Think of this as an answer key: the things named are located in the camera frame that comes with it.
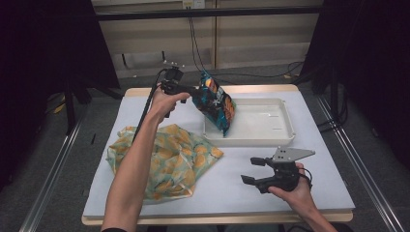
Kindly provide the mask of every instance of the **table surface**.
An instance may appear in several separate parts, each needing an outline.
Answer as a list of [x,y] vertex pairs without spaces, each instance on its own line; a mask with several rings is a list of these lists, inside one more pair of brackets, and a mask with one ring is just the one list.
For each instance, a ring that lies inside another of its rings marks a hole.
[[[285,100],[297,134],[289,147],[316,151],[316,155],[302,159],[301,162],[313,174],[312,195],[317,207],[329,221],[351,220],[353,217],[352,209],[355,207],[353,201],[298,88],[294,85],[248,85],[223,86],[223,89],[233,99],[280,98]],[[137,123],[131,122],[131,117],[127,116],[130,112],[134,112],[132,118],[135,120],[135,109],[128,109],[128,106],[136,102],[143,106],[149,91],[149,88],[135,88],[127,91],[107,141],[107,146],[116,140],[117,131],[124,126],[129,126],[130,123]],[[171,113],[171,117],[164,120],[162,126],[176,123],[188,131],[201,133],[203,128],[200,121],[203,120],[203,117],[200,117],[201,113],[195,110],[193,104],[188,102],[187,104],[179,104],[177,109]],[[272,194],[260,194],[257,188],[246,186],[242,184],[240,178],[236,178],[240,174],[256,178],[268,177],[269,174],[266,171],[269,171],[269,168],[252,167],[249,158],[270,157],[276,148],[221,149],[224,151],[223,159],[198,180],[192,197],[159,204],[144,204],[138,224],[232,224],[301,221],[282,200]],[[105,157],[106,152],[102,154],[102,160],[84,209],[82,222],[86,225],[101,225],[103,223],[105,199],[113,178]],[[209,188],[213,189],[214,195],[209,194]]]

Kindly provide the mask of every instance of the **colorful packaging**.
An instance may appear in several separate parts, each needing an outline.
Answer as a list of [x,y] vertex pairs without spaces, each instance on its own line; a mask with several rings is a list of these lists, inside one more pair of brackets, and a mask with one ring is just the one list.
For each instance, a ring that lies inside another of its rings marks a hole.
[[193,104],[226,136],[235,116],[235,102],[206,71],[202,71],[199,90],[202,94],[192,96]]

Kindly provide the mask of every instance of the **plastic tray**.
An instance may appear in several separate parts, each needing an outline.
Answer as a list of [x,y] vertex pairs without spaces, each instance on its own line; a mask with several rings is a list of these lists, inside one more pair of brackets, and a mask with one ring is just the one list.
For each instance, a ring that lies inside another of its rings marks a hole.
[[281,99],[234,99],[235,118],[226,137],[205,117],[204,137],[219,147],[283,146],[293,131],[285,102]]

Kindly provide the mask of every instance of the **hand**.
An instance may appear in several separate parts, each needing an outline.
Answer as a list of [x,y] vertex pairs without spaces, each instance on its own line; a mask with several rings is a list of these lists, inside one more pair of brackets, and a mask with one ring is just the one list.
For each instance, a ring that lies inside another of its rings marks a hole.
[[185,100],[190,97],[189,93],[180,93],[177,95],[167,95],[163,90],[158,87],[154,93],[153,101],[151,104],[150,111],[155,111],[161,116],[161,121],[163,117],[170,111],[175,109],[176,102],[180,100]]
[[[305,175],[304,165],[297,162],[299,173]],[[312,212],[316,212],[317,208],[310,194],[308,180],[300,178],[299,183],[292,191],[284,191],[281,188],[269,187],[268,191],[273,195],[286,201],[301,218],[307,218]]]

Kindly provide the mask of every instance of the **human arm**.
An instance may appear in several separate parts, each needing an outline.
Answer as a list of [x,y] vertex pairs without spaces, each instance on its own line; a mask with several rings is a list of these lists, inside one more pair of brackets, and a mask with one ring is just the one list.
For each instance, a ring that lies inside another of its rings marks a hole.
[[135,231],[147,186],[158,126],[164,115],[174,109],[177,101],[189,96],[188,93],[168,96],[160,88],[156,90],[151,108],[111,184],[105,204],[102,230],[116,227]]
[[[299,172],[305,175],[304,166],[296,163]],[[337,232],[335,228],[323,217],[314,204],[310,194],[308,180],[299,179],[299,184],[292,191],[284,191],[281,188],[269,187],[269,192],[286,201],[312,229],[316,232]]]

